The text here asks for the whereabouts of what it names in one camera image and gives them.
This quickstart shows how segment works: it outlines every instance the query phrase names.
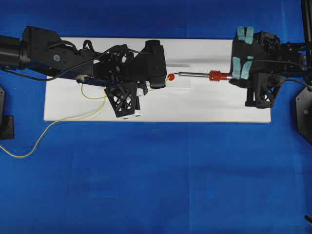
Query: white platform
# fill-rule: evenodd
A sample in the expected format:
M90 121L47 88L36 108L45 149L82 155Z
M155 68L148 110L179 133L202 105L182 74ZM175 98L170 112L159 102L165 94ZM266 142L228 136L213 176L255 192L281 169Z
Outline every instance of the white platform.
M63 38L78 49L89 39L96 51L117 44L141 50L148 39L125 38ZM164 46L167 72L229 72L232 40L160 39ZM56 79L47 82L44 120L57 120L88 113L102 100L88 100L80 93L80 84L73 80ZM84 86L91 97L104 94L102 87ZM83 121L152 121L152 122L270 122L270 109L245 107L246 89L227 81L209 82L206 78L175 77L167 87L149 92L140 98L142 117L118 119L107 101L97 116Z

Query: screwdriver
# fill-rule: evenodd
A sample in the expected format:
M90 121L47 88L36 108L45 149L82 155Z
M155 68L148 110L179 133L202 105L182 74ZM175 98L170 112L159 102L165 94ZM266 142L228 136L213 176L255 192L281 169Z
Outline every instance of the screwdriver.
M180 77L209 78L210 81L230 80L233 78L232 74L222 73L220 71L210 71L210 73L178 72L174 74L179 75Z

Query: blue background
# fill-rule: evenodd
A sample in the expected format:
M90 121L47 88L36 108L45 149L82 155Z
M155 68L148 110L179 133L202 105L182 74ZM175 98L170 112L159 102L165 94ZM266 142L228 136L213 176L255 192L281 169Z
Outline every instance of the blue background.
M298 0L1 0L0 35L20 38L27 25L207 39L253 26L304 40ZM26 153L48 124L45 83L0 73L0 86L16 130L1 144ZM312 146L293 111L301 89L283 86L270 124L60 123L32 156L0 153L0 233L311 233Z

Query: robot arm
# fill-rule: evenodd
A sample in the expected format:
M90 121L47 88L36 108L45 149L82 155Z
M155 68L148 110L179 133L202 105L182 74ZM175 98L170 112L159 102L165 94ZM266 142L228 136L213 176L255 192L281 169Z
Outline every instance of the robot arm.
M52 78L38 79L12 71L25 68ZM21 41L0 36L0 69L35 80L66 78L105 86L116 116L123 118L139 115L139 96L148 93L147 81L151 88L163 88L167 75L159 40L146 41L140 52L125 44L99 53L94 51L89 40L78 50L54 31L30 26L26 27Z

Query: metal bracket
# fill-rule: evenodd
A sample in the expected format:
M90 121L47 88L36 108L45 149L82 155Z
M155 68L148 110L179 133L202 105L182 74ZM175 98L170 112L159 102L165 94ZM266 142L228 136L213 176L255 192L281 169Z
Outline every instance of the metal bracket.
M298 131L312 144L312 92L307 88L296 97L296 109Z
M3 115L4 97L5 91L0 87L0 140L14 138L14 118Z

